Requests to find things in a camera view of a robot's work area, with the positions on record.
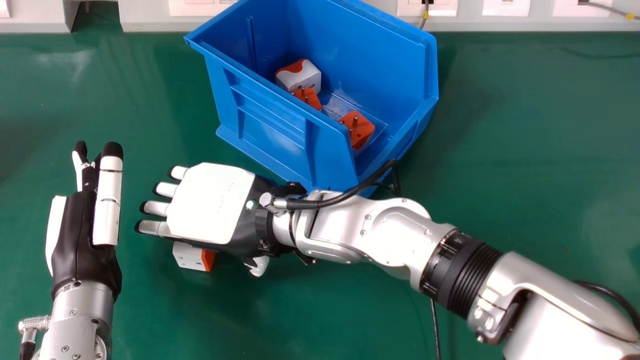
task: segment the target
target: screw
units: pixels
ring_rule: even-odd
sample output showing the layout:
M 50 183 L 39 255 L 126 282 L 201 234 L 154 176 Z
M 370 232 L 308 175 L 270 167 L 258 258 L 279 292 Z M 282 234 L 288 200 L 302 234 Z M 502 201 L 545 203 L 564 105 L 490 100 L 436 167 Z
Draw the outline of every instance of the screw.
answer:
M 491 328 L 493 327 L 494 323 L 495 323 L 495 320 L 493 318 L 489 317 L 484 322 L 484 327 L 486 327 L 487 330 L 491 330 Z

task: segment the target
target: robotic hand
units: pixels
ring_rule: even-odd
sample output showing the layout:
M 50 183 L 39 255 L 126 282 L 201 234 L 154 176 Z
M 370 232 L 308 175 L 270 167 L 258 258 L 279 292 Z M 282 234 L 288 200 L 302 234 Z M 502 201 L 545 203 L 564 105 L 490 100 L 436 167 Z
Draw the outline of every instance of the robotic hand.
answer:
M 72 152 L 77 192 L 51 202 L 45 254 L 53 276 L 51 315 L 19 322 L 20 360 L 109 359 L 113 304 L 122 289 L 116 259 L 122 147 L 107 143 L 93 163 L 84 142 Z M 34 355 L 36 337 L 46 331 Z
M 478 341 L 506 340 L 508 359 L 640 356 L 636 328 L 594 293 L 453 225 L 435 223 L 415 201 L 356 195 L 391 165 L 344 193 L 307 196 L 297 183 L 278 186 L 240 168 L 175 167 L 170 177 L 180 183 L 155 189 L 171 202 L 141 205 L 143 213 L 166 221 L 142 220 L 136 230 L 174 240 L 178 264 L 198 270 L 207 270 L 199 261 L 203 249 L 240 257 L 257 277 L 269 259 L 286 252 L 307 264 L 372 263 L 465 319 Z

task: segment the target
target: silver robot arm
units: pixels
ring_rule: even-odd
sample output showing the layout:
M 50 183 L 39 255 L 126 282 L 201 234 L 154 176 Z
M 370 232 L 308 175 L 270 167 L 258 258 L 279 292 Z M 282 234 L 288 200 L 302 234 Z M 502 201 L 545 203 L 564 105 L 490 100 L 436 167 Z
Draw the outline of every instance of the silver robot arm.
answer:
M 410 199 L 304 196 L 299 184 L 278 186 L 207 163 L 170 175 L 181 182 L 160 183 L 156 193 L 171 202 L 141 205 L 166 221 L 143 220 L 136 230 L 175 240 L 181 267 L 193 268 L 180 256 L 184 246 L 239 256 L 256 277 L 287 252 L 307 264 L 372 263 L 465 319 L 478 341 L 506 341 L 508 359 L 640 356 L 638 332 L 610 303 L 518 254 L 432 221 Z
M 122 289 L 115 256 L 122 147 L 107 143 L 93 163 L 84 142 L 72 152 L 77 192 L 51 203 L 45 255 L 53 277 L 51 315 L 19 322 L 20 360 L 109 359 L 113 304 Z M 34 354 L 37 333 L 45 331 Z

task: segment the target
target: blue plastic bin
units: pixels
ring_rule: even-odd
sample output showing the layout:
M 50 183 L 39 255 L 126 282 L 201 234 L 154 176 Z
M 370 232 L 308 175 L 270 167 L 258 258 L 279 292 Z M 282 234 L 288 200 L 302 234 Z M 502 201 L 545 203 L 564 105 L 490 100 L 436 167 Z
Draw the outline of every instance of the blue plastic bin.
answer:
M 308 190 L 346 190 L 400 158 L 438 101 L 436 40 L 358 0 L 240 0 L 185 39 L 205 56 L 218 136 Z M 301 58 L 323 74 L 322 112 L 274 83 Z M 357 155 L 337 122 L 351 110 L 376 125 Z

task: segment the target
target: green table surface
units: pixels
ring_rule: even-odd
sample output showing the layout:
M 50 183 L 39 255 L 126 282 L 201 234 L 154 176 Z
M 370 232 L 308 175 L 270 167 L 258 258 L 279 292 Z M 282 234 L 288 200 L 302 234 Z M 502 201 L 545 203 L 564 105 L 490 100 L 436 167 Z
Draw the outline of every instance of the green table surface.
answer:
M 125 149 L 115 359 L 433 359 L 429 300 L 370 265 L 294 256 L 252 279 L 219 256 L 180 269 L 133 231 L 174 165 L 269 172 L 214 134 L 203 58 L 183 34 L 122 33 L 97 4 L 71 35 L 0 37 L 0 357 L 51 310 L 49 204 L 74 192 L 70 151 Z M 440 103 L 401 160 L 405 195 L 502 250 L 640 307 L 638 33 L 438 33 Z M 438 308 L 444 359 L 496 359 Z

